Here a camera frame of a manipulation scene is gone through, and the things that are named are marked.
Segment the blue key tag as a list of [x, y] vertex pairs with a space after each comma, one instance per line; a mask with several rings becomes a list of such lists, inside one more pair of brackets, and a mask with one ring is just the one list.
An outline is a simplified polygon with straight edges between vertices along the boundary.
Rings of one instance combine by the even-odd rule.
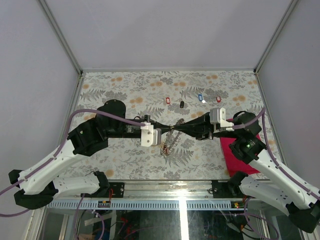
[[203, 97], [202, 94], [199, 94], [199, 95], [198, 95], [198, 100], [199, 100], [201, 103], [203, 103], [203, 104], [206, 104], [206, 103], [207, 103], [207, 102], [204, 100], [204, 97]]

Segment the black car key fob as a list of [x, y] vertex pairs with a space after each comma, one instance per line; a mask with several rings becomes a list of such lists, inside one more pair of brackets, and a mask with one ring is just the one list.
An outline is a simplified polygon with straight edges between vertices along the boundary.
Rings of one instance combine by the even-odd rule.
[[184, 102], [184, 101], [181, 101], [180, 104], [179, 104], [179, 107], [180, 107], [181, 109], [185, 108], [185, 107], [186, 107], [185, 102]]

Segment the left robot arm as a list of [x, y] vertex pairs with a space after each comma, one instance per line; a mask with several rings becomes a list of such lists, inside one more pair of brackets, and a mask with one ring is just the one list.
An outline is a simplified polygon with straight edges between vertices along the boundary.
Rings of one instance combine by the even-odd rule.
[[87, 112], [95, 116], [65, 133], [61, 144], [50, 155], [28, 169], [14, 169], [8, 174], [10, 183], [19, 188], [14, 194], [16, 205], [35, 210], [57, 198], [110, 197], [110, 183], [102, 171], [74, 178], [60, 175], [77, 162], [107, 148], [110, 138], [140, 139], [143, 147], [150, 147], [159, 145], [161, 135], [171, 129], [147, 115], [142, 119], [127, 119], [126, 105], [116, 99]]

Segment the large silver keyring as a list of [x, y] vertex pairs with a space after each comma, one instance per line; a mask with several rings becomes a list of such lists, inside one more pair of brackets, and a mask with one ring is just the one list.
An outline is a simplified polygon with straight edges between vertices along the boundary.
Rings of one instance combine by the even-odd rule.
[[172, 153], [174, 147], [178, 145], [178, 142], [181, 139], [181, 134], [181, 131], [172, 129], [165, 135], [166, 139], [164, 140], [164, 143], [160, 149], [160, 154], [162, 156], [169, 156]]

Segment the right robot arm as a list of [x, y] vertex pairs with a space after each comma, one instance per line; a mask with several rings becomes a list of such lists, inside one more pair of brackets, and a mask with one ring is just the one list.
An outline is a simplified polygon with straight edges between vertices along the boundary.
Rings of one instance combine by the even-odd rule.
[[196, 140], [231, 138], [229, 144], [233, 156], [242, 163], [265, 175], [274, 184], [259, 183], [249, 174], [238, 171], [227, 182], [228, 192], [233, 197], [242, 194], [254, 197], [278, 209], [300, 230], [312, 233], [320, 223], [320, 190], [282, 162], [276, 160], [269, 146], [257, 135], [265, 131], [259, 125], [258, 115], [239, 111], [231, 120], [225, 118], [224, 108], [213, 108], [197, 119], [172, 126]]

